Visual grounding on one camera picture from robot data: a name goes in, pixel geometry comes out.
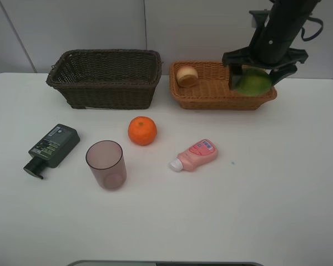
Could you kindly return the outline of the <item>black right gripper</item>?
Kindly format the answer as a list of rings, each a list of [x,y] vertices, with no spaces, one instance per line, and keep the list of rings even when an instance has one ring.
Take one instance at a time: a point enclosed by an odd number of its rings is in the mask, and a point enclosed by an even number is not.
[[[287,11],[250,11],[255,32],[247,47],[225,52],[222,62],[229,66],[229,89],[235,90],[242,77],[242,65],[272,69],[269,73],[272,85],[297,72],[297,62],[307,60],[303,49],[291,48],[301,30],[306,14],[294,15]]]

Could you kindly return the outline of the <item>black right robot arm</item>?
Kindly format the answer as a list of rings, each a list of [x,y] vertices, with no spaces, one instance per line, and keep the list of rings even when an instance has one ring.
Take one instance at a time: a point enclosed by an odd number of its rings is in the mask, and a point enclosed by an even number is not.
[[[297,72],[296,63],[305,63],[308,53],[294,49],[298,34],[305,42],[318,37],[324,22],[312,12],[317,0],[272,1],[271,10],[250,11],[255,21],[255,33],[247,47],[226,52],[222,62],[229,67],[229,87],[234,90],[245,75],[244,66],[270,70],[272,85]]]

